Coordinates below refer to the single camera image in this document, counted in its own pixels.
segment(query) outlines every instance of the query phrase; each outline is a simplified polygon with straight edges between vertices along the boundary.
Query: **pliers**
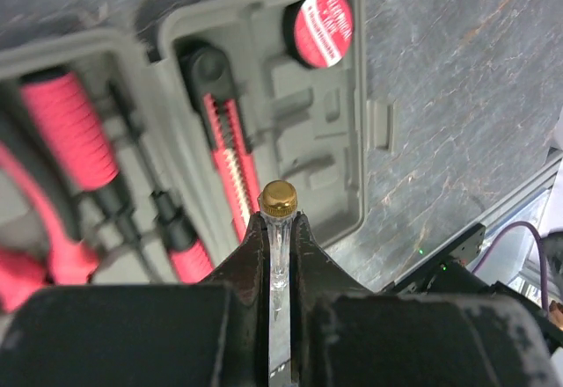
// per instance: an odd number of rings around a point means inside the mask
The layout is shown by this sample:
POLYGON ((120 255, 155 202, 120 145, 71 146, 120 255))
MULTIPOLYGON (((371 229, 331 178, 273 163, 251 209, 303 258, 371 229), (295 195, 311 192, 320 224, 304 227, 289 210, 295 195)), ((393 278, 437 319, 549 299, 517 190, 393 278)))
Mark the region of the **pliers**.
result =
POLYGON ((190 101, 206 130, 238 240, 242 241, 250 215, 260 210, 260 185, 241 124, 229 59, 222 50, 198 43, 180 59, 180 67, 190 101))
POLYGON ((0 168, 29 200, 49 240, 48 268, 21 253, 0 251, 0 298, 14 310, 46 285, 48 272, 56 284, 83 284, 99 264, 84 240, 77 204, 48 157, 8 111, 0 107, 0 168))

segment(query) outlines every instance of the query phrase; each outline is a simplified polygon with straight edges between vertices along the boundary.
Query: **gray marble countertop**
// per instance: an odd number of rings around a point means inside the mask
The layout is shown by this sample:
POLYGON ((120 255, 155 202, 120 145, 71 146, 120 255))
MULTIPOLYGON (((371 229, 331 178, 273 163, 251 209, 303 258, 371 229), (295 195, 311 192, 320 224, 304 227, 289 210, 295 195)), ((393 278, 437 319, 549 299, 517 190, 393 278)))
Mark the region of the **gray marble countertop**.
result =
MULTIPOLYGON (((200 0, 0 0, 0 47, 94 26, 152 29, 200 0)), ((329 249, 378 289, 544 162, 563 98, 563 0, 367 0, 368 88, 396 142, 368 151, 369 213, 329 249)))

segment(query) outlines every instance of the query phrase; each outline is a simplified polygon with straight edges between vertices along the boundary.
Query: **brass ball tip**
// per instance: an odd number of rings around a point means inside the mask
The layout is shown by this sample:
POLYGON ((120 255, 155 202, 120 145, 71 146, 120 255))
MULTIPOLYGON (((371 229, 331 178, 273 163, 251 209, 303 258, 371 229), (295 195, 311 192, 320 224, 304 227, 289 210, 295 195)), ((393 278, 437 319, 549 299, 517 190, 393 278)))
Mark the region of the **brass ball tip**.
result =
POLYGON ((260 207, 272 217, 287 217, 297 209, 297 191, 285 180, 270 182, 262 191, 260 207))

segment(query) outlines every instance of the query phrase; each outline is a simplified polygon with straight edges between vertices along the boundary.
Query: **red round label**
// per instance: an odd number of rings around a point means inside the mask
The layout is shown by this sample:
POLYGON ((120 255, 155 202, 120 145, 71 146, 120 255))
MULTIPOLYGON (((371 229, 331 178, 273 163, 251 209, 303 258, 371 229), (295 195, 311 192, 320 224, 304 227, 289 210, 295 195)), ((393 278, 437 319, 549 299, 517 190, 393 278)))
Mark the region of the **red round label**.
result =
POLYGON ((346 54, 354 20, 346 0, 305 0, 293 35, 297 52, 311 66, 329 68, 346 54))

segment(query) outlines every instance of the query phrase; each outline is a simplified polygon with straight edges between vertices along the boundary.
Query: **gray plastic tool case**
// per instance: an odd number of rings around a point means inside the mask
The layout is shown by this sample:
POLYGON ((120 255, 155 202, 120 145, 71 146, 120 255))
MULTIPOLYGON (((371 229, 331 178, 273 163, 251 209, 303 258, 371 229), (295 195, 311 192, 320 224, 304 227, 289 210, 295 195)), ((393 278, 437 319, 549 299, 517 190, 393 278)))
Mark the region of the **gray plastic tool case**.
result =
MULTIPOLYGON (((155 215, 149 185, 106 84, 117 81, 136 106, 155 166, 218 264, 238 241, 178 62, 186 43, 194 38, 206 40, 230 59, 260 187, 273 179, 293 183, 299 208, 310 218, 319 244, 326 247, 357 230, 365 215, 364 3, 348 0, 355 33, 343 60, 329 69, 306 69, 286 54, 282 39, 283 10, 298 1, 210 0, 179 8, 160 22, 161 60, 153 63, 146 58, 146 46, 113 30, 85 31, 2 52, 0 90, 4 97, 20 101, 16 80, 21 75, 63 63, 76 71, 97 104, 134 190, 135 218, 147 232, 147 252, 166 280, 173 281, 162 245, 151 234, 155 215)), ((34 213, 7 178, 0 177, 0 193, 0 243, 15 248, 46 246, 34 213), (38 229, 30 230, 30 224, 38 229)), ((81 206, 92 237, 105 248, 118 245, 120 236, 101 222, 87 199, 81 206)), ((135 261, 128 258, 125 253, 117 259, 113 270, 102 272, 98 282, 143 281, 141 270, 131 267, 135 261)))

